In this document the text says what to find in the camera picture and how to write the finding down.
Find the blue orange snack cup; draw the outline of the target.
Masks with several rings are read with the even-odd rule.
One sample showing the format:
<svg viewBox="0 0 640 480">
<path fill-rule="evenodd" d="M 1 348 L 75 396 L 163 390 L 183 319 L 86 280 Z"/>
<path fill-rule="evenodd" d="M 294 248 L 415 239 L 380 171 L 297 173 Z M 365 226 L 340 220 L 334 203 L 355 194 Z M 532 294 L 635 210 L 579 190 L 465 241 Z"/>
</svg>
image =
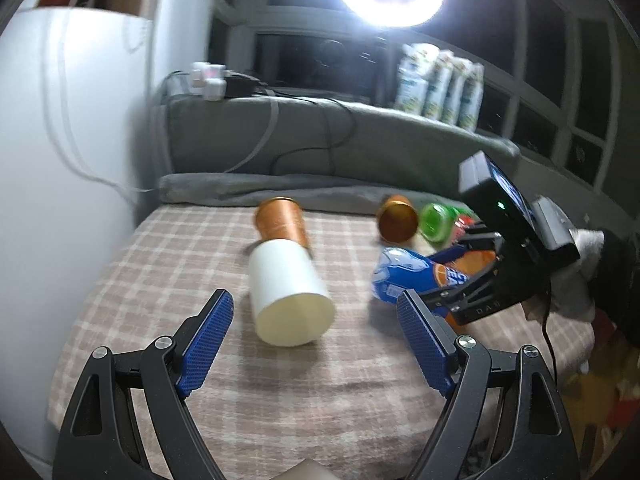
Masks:
<svg viewBox="0 0 640 480">
<path fill-rule="evenodd" d="M 405 289 L 419 295 L 465 284 L 469 274 L 454 268 L 452 260 L 465 249 L 456 245 L 424 256 L 411 249 L 384 247 L 372 275 L 372 294 L 386 304 L 396 304 Z"/>
</svg>

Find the red orange snack cup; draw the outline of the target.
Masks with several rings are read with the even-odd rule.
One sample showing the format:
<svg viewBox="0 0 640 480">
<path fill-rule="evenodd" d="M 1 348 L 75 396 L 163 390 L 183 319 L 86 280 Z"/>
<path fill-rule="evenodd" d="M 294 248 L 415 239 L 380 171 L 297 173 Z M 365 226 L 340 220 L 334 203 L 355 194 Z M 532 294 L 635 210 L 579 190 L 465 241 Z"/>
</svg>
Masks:
<svg viewBox="0 0 640 480">
<path fill-rule="evenodd" d="M 469 229 L 470 226 L 474 226 L 476 223 L 476 219 L 468 214 L 458 214 L 457 218 L 454 219 L 454 224 L 452 225 L 450 232 L 450 245 L 454 246 L 459 243 L 459 240 L 462 236 L 465 236 L 466 230 Z"/>
</svg>

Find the green plastic cup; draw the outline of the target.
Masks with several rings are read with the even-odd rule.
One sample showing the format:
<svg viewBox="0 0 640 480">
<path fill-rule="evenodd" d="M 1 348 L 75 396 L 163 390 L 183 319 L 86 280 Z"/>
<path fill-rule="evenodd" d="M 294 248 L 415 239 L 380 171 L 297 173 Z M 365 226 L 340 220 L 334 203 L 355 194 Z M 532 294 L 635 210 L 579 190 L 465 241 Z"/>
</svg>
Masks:
<svg viewBox="0 0 640 480">
<path fill-rule="evenodd" d="M 429 203 L 420 210 L 419 230 L 428 242 L 442 244 L 450 237 L 454 222 L 460 214 L 474 218 L 473 211 L 468 208 Z"/>
</svg>

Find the gold-rimmed orange cup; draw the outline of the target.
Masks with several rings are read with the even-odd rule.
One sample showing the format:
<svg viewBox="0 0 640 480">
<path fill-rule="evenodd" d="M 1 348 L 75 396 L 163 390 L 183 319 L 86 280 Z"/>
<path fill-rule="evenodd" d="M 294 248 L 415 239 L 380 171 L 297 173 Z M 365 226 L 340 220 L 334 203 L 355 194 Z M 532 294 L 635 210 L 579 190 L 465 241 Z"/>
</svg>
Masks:
<svg viewBox="0 0 640 480">
<path fill-rule="evenodd" d="M 404 244 L 416 235 L 419 215 L 407 197 L 392 195 L 388 196 L 378 208 L 376 224 L 383 240 Z"/>
</svg>

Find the white paper cup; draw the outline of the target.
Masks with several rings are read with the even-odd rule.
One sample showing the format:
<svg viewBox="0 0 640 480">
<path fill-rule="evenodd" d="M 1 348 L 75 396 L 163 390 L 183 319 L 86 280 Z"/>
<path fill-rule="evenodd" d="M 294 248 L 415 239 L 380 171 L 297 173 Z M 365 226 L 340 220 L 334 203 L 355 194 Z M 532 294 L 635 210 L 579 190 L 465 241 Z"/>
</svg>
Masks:
<svg viewBox="0 0 640 480">
<path fill-rule="evenodd" d="M 248 259 L 250 307 L 257 336 L 277 347 L 320 338 L 336 307 L 309 252 L 292 240 L 267 240 Z"/>
</svg>

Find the copper orange paper cup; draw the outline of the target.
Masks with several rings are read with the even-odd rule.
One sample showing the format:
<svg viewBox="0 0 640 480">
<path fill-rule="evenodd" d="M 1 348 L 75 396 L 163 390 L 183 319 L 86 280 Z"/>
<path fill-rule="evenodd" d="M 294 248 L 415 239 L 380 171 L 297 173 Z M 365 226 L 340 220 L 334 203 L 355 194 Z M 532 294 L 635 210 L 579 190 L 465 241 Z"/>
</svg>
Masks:
<svg viewBox="0 0 640 480">
<path fill-rule="evenodd" d="M 267 240 L 292 240 L 309 250 L 303 209 L 289 197 L 273 197 L 257 207 L 254 223 L 263 242 Z"/>
</svg>

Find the white refill pouch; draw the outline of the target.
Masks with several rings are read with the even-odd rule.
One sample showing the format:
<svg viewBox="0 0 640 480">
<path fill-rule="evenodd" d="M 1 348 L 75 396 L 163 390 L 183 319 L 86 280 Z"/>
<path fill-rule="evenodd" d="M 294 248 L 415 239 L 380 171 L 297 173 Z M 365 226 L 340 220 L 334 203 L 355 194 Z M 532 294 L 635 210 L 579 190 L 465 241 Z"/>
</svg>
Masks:
<svg viewBox="0 0 640 480">
<path fill-rule="evenodd" d="M 466 58 L 452 60 L 451 78 L 440 118 L 440 121 L 446 125 L 454 126 L 457 123 L 464 85 L 472 70 L 473 63 L 470 60 Z"/>
<path fill-rule="evenodd" d="M 454 70 L 454 54 L 450 50 L 440 50 L 434 62 L 425 97 L 423 116 L 439 120 L 446 99 L 452 71 Z"/>
<path fill-rule="evenodd" d="M 434 44 L 404 44 L 398 67 L 394 109 L 411 115 L 421 115 L 428 81 L 434 70 L 439 47 Z"/>
<path fill-rule="evenodd" d="M 457 126 L 465 131 L 476 130 L 484 94 L 484 73 L 485 67 L 480 63 L 474 63 L 464 83 Z"/>
</svg>

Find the checked beige table cloth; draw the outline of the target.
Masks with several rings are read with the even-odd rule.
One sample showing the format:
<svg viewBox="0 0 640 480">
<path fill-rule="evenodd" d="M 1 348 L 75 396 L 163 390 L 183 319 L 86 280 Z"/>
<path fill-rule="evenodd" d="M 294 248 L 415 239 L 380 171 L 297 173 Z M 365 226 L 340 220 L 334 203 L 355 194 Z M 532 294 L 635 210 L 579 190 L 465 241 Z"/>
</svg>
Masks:
<svg viewBox="0 0 640 480">
<path fill-rule="evenodd" d="M 331 327 L 298 347 L 266 344 L 255 332 L 248 259 L 260 242 L 246 208 L 163 206 L 89 296 L 66 342 L 50 397 L 61 429 L 91 352 L 146 348 L 198 314 L 217 289 L 233 318 L 201 388 L 186 405 L 221 479 L 262 479 L 318 469 L 344 479 L 408 474 L 442 414 L 396 304 L 372 294 L 382 249 L 371 219 L 312 212 L 311 256 L 336 307 Z M 574 373 L 594 344 L 591 325 L 554 314 L 529 321 L 519 304 L 469 324 L 449 325 L 491 350 L 536 347 L 553 381 Z M 139 418 L 150 464 L 164 462 L 148 416 Z"/>
</svg>

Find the grey sofa back cushion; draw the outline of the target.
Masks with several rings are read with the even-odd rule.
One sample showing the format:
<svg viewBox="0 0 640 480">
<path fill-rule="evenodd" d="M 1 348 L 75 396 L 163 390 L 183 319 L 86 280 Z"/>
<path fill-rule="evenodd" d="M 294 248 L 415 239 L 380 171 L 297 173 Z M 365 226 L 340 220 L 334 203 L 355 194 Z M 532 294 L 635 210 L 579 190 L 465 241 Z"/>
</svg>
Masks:
<svg viewBox="0 0 640 480">
<path fill-rule="evenodd" d="M 177 174 L 314 174 L 454 198 L 458 166 L 485 152 L 508 176 L 511 141 L 360 103 L 292 98 L 208 102 L 175 96 L 166 112 Z"/>
</svg>

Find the black power brick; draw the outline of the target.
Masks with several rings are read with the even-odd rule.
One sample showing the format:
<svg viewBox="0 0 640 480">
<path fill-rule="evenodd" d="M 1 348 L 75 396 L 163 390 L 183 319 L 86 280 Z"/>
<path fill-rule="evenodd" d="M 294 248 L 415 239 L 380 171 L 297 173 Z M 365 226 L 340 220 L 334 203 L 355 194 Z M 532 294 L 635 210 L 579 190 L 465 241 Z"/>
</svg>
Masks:
<svg viewBox="0 0 640 480">
<path fill-rule="evenodd" d="M 266 88 L 266 84 L 260 79 L 237 72 L 229 72 L 224 76 L 224 82 L 226 83 L 226 90 L 224 90 L 226 99 L 249 98 Z"/>
</svg>

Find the white cabinet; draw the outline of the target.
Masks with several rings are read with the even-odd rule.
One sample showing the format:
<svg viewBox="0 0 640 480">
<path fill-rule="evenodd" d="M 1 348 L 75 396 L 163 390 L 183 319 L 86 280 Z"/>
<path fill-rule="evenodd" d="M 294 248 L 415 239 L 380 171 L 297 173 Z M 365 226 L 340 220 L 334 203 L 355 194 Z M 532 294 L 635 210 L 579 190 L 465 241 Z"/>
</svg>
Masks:
<svg viewBox="0 0 640 480">
<path fill-rule="evenodd" d="M 1 419 L 50 463 L 48 395 L 85 296 L 143 214 L 151 24 L 18 12 L 1 36 Z"/>
</svg>

